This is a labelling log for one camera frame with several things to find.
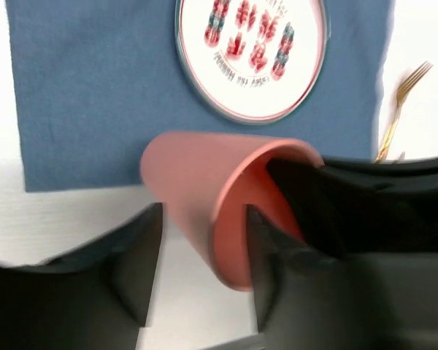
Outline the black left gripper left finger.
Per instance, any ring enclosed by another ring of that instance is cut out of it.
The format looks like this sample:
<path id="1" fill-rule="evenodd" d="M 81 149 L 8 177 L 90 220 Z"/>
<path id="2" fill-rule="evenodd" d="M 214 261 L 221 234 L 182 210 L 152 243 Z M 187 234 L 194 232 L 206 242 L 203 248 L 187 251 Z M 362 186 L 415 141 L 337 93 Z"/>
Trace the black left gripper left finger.
<path id="1" fill-rule="evenodd" d="M 146 325 L 163 206 L 41 265 L 0 265 L 0 349 L 135 349 Z"/>

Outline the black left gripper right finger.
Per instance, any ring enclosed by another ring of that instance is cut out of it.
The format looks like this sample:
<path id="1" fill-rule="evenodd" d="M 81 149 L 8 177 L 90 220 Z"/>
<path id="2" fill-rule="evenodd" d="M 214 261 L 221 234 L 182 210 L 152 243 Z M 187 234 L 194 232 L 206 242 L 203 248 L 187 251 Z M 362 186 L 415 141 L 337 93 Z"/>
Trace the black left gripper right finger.
<path id="1" fill-rule="evenodd" d="M 266 349 L 438 349 L 438 254 L 338 260 L 248 206 L 258 332 Z"/>

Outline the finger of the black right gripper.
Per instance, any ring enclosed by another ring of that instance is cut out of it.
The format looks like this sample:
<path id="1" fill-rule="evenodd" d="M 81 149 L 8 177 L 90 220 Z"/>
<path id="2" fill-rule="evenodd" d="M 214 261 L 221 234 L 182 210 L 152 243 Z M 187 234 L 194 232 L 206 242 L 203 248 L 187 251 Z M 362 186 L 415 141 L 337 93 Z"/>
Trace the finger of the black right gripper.
<path id="1" fill-rule="evenodd" d="M 438 253 L 438 158 L 396 164 L 327 158 L 319 168 L 274 159 L 266 169 L 304 240 L 328 255 Z"/>

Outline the pink plastic cup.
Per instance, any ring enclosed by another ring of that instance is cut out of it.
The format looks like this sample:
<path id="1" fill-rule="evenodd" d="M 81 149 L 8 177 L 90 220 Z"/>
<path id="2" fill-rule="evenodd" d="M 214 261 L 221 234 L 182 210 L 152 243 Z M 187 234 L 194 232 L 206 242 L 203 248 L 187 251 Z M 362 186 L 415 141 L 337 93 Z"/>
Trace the pink plastic cup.
<path id="1" fill-rule="evenodd" d="M 245 205 L 257 206 L 279 229 L 301 238 L 284 195 L 266 170 L 273 158 L 322 166 L 297 139 L 170 131 L 154 138 L 141 163 L 142 181 L 226 286 L 251 289 Z"/>

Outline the white plate with red characters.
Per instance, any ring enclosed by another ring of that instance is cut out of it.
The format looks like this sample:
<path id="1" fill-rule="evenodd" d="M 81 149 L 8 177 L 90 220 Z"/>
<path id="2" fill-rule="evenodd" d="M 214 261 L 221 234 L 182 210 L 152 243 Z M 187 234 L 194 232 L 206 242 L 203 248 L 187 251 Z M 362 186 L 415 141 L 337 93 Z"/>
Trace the white plate with red characters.
<path id="1" fill-rule="evenodd" d="M 174 27 L 199 95 L 251 125 L 280 120 L 305 100 L 330 37 L 324 1 L 177 1 Z"/>

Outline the blue cloth napkin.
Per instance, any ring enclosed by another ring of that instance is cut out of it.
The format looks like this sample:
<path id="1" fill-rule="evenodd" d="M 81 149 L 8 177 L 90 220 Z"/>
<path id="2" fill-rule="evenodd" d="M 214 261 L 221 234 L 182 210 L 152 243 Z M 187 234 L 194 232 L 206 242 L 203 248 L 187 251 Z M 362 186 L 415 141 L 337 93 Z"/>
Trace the blue cloth napkin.
<path id="1" fill-rule="evenodd" d="M 139 182 L 144 148 L 165 131 L 291 137 L 368 159 L 388 37 L 389 1 L 327 1 L 320 77 L 291 115 L 228 121 L 180 68 L 173 1 L 8 1 L 25 188 L 47 192 Z"/>

